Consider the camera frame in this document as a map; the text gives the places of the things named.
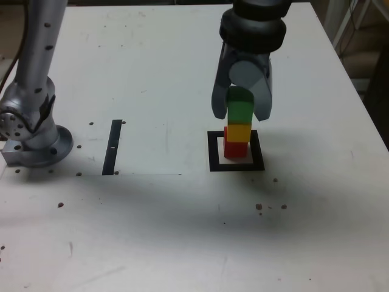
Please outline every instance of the block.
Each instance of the block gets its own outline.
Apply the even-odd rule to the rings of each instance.
[[[249,124],[253,119],[254,96],[242,87],[232,86],[227,95],[229,124]]]
[[[249,90],[243,87],[231,86],[227,93],[227,101],[254,103],[254,96]]]
[[[228,142],[227,127],[224,127],[224,157],[225,158],[244,158],[247,155],[248,143]]]
[[[251,102],[227,102],[227,119],[229,124],[251,124],[254,104]]]
[[[250,142],[251,125],[228,125],[227,142]]]

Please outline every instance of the white tabletop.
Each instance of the white tabletop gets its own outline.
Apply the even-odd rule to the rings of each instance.
[[[209,172],[227,9],[66,10],[54,118],[82,148],[3,167],[0,291],[388,289],[389,155],[310,4],[285,17],[272,115],[253,123],[266,171]],[[101,176],[113,119],[119,175]]]

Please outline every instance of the black square outline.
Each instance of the black square outline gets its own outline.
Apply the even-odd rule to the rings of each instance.
[[[208,131],[208,156],[210,172],[257,172],[265,170],[258,133],[251,131],[250,148],[253,163],[220,164],[218,137],[224,137],[224,131]]]

